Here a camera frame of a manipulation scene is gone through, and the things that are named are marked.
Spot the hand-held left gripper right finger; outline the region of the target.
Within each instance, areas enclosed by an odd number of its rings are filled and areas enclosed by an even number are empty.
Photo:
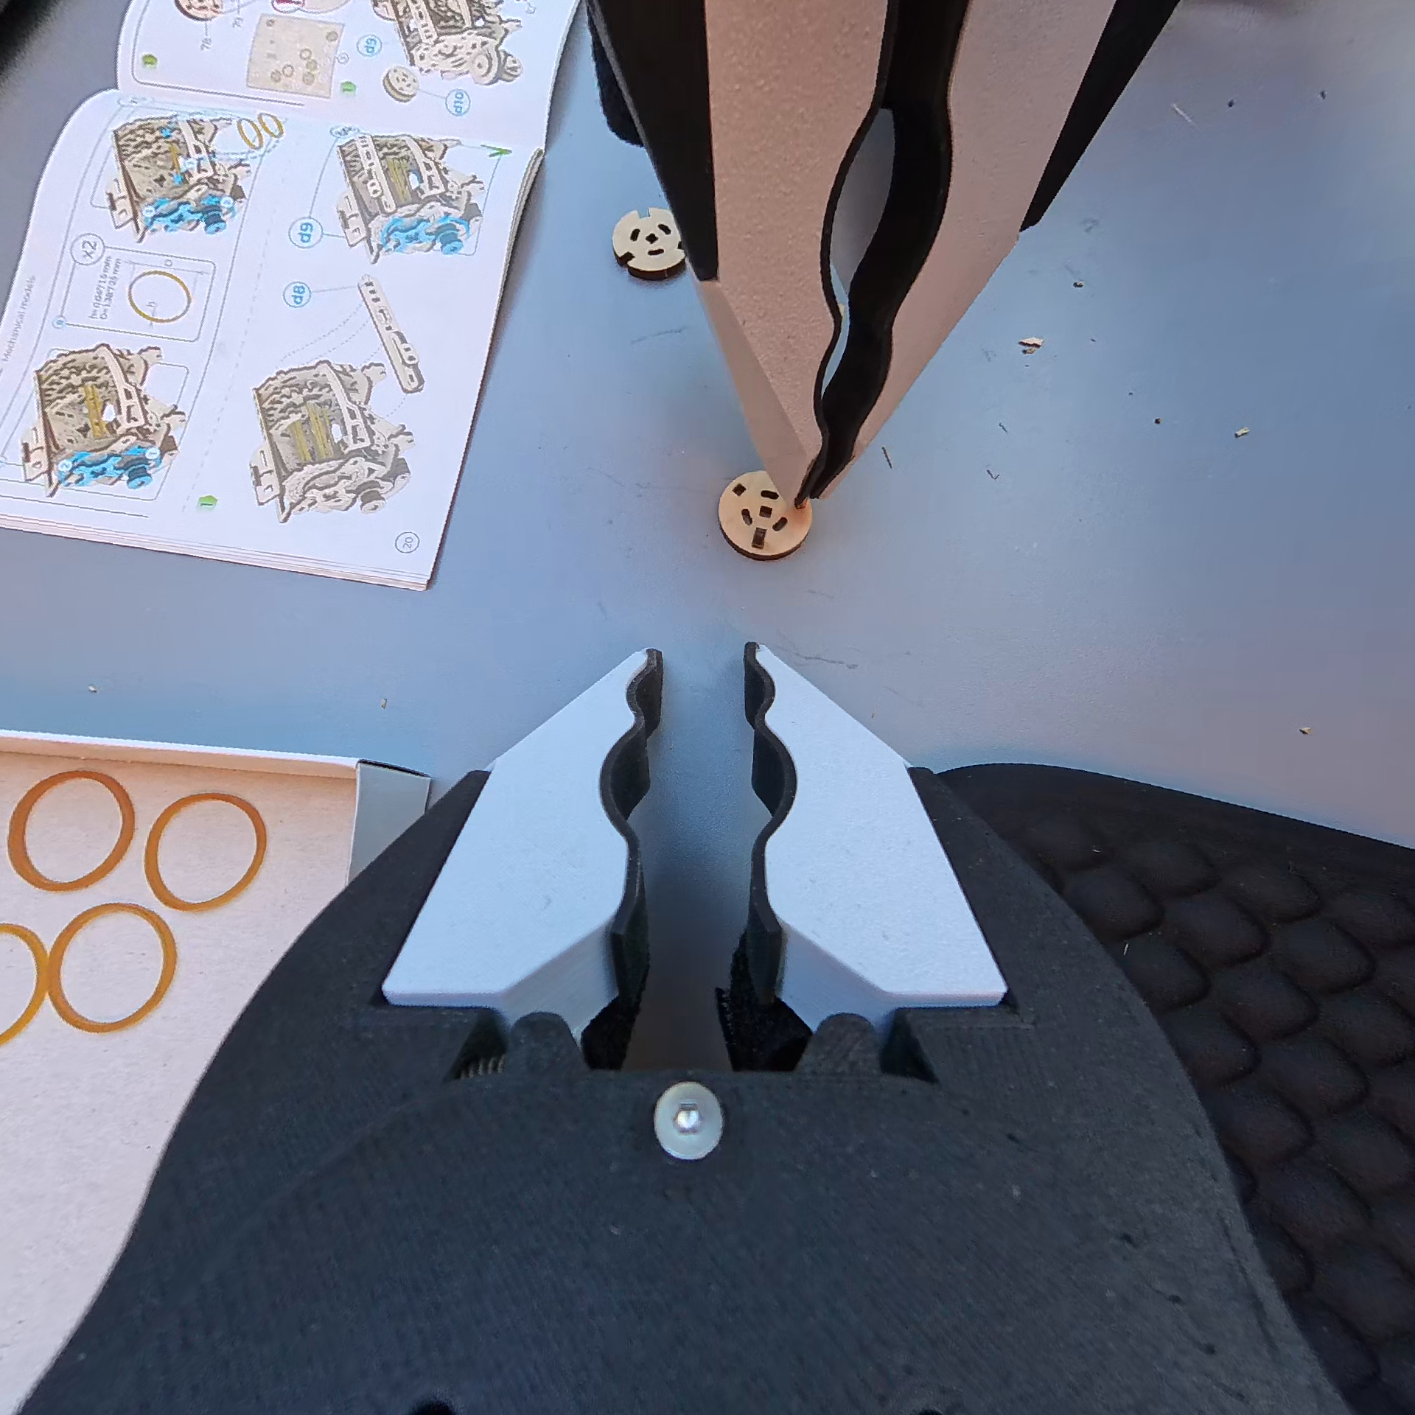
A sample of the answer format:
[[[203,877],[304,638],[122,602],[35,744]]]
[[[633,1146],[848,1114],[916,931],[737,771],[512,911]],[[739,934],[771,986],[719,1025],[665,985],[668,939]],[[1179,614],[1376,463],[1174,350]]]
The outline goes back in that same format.
[[[1005,981],[907,762],[769,650],[744,651],[754,840],[747,973],[816,1027],[899,1007],[990,1005]]]

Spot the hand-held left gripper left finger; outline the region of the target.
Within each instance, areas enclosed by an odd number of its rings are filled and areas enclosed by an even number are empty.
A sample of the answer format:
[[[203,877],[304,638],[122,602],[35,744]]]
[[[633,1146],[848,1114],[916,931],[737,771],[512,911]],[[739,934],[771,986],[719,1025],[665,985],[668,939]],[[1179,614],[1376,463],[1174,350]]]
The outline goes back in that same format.
[[[648,966],[640,845],[661,655],[643,648],[498,756],[382,981],[387,1002],[631,1025]]]

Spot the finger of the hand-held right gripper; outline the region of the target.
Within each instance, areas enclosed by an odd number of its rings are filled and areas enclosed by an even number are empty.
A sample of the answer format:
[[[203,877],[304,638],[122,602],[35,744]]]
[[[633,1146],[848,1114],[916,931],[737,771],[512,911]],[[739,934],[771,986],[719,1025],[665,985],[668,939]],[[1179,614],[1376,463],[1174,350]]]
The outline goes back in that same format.
[[[717,272],[699,292],[761,464],[791,495],[822,451],[838,329],[825,235],[887,20],[886,1],[704,4]]]
[[[1110,3],[902,3],[884,104],[894,156],[798,498],[857,458],[1020,232]]]

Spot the round wooden disc with pegs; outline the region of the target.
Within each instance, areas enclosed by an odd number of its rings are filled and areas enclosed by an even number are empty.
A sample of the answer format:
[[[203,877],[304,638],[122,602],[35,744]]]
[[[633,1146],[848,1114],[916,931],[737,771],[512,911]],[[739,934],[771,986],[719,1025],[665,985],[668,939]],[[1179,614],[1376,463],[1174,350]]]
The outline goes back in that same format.
[[[776,560],[800,548],[811,523],[811,500],[783,495],[768,471],[729,481],[719,496],[719,528],[727,543],[754,560]]]

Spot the grey desk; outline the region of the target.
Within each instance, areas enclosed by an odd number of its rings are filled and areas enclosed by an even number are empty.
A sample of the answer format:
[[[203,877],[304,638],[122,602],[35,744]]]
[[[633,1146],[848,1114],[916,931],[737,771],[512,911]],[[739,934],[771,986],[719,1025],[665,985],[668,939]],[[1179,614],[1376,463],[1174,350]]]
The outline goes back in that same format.
[[[1411,838],[1411,3],[1180,4],[778,564],[717,530],[752,449],[692,284],[608,254],[656,196],[577,14],[429,589],[5,532],[3,724],[444,788],[651,644],[645,855],[732,874],[757,639],[919,764]]]

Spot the notched round wooden disc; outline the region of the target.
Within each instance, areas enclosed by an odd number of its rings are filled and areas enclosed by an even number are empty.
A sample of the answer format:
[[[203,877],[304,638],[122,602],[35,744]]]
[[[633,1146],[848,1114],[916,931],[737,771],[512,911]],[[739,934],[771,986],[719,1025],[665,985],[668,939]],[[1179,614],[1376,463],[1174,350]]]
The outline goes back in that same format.
[[[629,210],[613,227],[614,262],[638,279],[665,279],[685,267],[678,225],[668,208]]]

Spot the black padded mat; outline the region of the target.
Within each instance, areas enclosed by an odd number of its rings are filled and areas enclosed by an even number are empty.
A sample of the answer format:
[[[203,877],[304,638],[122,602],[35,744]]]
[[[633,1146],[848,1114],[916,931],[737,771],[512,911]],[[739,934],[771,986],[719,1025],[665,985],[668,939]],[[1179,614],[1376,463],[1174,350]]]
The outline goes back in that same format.
[[[1158,1018],[1354,1411],[1413,1411],[1411,850],[1091,771],[943,774]]]

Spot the scattered yellow rubber bands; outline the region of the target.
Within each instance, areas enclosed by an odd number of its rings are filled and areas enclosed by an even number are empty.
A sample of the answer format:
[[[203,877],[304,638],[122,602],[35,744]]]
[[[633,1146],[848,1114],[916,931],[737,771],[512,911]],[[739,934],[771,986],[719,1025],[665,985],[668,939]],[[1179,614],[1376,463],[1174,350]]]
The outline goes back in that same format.
[[[229,907],[254,885],[267,821],[230,789],[138,805],[134,776],[70,766],[3,813],[3,1032],[48,1008],[112,1034],[159,1007],[178,971],[175,914]]]

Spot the white instruction booklet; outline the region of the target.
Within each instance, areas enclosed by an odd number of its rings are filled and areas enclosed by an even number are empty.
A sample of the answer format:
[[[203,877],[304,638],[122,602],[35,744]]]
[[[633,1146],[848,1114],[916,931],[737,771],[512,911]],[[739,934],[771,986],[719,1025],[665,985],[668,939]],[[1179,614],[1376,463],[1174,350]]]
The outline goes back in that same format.
[[[3,525],[424,589],[576,3],[122,3],[3,316]]]

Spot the white cardboard box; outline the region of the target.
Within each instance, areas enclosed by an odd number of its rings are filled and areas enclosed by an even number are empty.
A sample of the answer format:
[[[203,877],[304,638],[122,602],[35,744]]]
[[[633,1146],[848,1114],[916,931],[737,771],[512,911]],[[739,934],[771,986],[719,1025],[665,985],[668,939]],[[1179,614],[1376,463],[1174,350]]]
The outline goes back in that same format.
[[[229,907],[175,914],[176,976],[134,1027],[89,1034],[45,1008],[1,1049],[1,1408],[11,1411],[102,1283],[224,1034],[294,936],[424,810],[429,778],[345,756],[3,732],[3,813],[70,766],[134,776],[138,805],[230,789],[269,848]]]

